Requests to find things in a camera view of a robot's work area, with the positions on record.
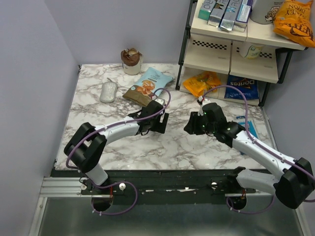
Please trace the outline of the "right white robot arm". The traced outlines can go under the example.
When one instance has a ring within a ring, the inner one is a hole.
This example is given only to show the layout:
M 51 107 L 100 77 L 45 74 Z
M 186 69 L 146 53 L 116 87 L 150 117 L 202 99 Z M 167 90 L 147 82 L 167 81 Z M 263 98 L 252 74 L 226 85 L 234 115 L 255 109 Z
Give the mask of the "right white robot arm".
M 217 103 L 202 105 L 199 111 L 191 112 L 184 130 L 190 135 L 212 135 L 268 170 L 266 174 L 244 167 L 235 169 L 226 181 L 227 189 L 233 193 L 243 188 L 260 190 L 274 194 L 283 205 L 296 209 L 315 190 L 308 160 L 284 155 L 257 139 L 244 126 L 227 121 Z

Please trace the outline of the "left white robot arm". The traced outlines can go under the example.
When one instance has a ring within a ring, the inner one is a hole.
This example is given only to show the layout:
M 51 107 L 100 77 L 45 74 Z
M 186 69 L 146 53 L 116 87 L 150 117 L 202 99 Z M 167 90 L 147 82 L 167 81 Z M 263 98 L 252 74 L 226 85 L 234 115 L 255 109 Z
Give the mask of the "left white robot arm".
M 83 123 L 63 152 L 74 168 L 84 173 L 93 183 L 92 188 L 98 194 L 104 194 L 109 189 L 109 176 L 99 164 L 105 147 L 122 138 L 135 135 L 146 135 L 149 131 L 165 133 L 169 113 L 166 106 L 157 101 L 151 101 L 141 110 L 128 114 L 123 120 L 101 126 Z

